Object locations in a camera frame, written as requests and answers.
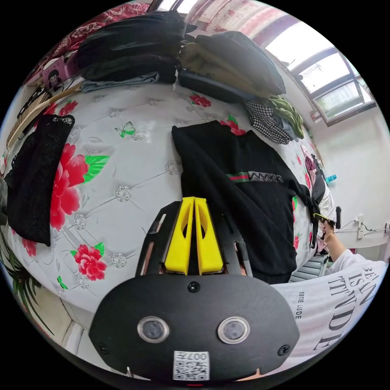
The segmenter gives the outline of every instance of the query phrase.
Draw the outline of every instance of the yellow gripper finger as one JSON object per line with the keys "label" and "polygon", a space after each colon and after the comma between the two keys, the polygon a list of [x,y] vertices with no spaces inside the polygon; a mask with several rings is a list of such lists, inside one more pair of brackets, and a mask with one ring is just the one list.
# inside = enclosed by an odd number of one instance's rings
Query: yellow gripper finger
{"label": "yellow gripper finger", "polygon": [[195,198],[195,221],[199,274],[221,272],[223,268],[222,256],[204,198]]}
{"label": "yellow gripper finger", "polygon": [[187,275],[190,262],[192,221],[194,215],[194,197],[183,198],[178,219],[165,258],[165,269],[168,272],[183,273]]}

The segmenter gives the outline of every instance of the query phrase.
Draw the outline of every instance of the green stripe trim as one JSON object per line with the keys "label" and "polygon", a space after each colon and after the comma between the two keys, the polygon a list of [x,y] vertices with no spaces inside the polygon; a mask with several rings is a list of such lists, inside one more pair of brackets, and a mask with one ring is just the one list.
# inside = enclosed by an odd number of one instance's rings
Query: green stripe trim
{"label": "green stripe trim", "polygon": [[248,172],[228,173],[227,177],[235,183],[244,183],[249,181]]}

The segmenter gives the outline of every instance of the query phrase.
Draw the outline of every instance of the houndstooth fabric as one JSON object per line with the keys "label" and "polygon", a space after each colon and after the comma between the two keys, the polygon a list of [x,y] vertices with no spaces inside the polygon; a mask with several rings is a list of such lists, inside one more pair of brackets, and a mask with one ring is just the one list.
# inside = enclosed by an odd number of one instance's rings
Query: houndstooth fabric
{"label": "houndstooth fabric", "polygon": [[245,100],[251,125],[271,141],[287,145],[293,138],[287,134],[273,116],[273,109],[253,100]]}

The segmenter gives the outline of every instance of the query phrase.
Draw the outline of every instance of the black sweater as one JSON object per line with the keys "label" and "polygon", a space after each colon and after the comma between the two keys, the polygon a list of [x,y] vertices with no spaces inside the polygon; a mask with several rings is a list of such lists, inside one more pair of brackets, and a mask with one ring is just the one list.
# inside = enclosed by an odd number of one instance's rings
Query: black sweater
{"label": "black sweater", "polygon": [[246,243],[253,275],[287,282],[296,269],[292,197],[318,212],[307,187],[255,133],[231,133],[217,121],[172,128],[182,158],[183,196],[204,197],[232,215]]}

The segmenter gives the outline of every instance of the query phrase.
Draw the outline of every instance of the red stripe trim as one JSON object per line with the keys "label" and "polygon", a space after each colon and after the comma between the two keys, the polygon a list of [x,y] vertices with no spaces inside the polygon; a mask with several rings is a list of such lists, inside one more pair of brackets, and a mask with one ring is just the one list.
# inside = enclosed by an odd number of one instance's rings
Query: red stripe trim
{"label": "red stripe trim", "polygon": [[249,179],[249,175],[230,176],[230,180]]}

